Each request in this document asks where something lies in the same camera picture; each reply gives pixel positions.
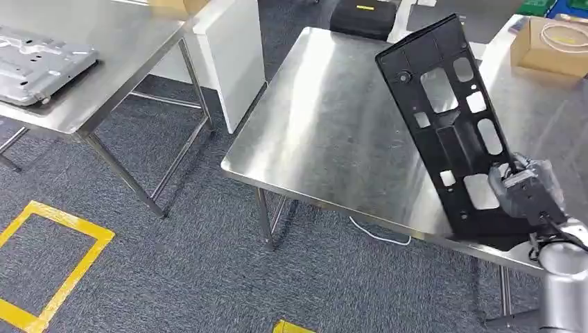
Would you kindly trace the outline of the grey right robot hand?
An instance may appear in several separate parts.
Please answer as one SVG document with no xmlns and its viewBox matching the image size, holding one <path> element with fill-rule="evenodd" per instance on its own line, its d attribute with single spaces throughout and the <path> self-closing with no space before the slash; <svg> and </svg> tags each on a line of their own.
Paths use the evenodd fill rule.
<svg viewBox="0 0 588 333">
<path fill-rule="evenodd" d="M 533 228 L 561 225 L 569 220 L 564 196 L 549 160 L 534 160 L 514 153 L 515 170 L 501 175 L 497 166 L 488 173 L 499 206 L 508 215 L 525 219 Z"/>
</svg>

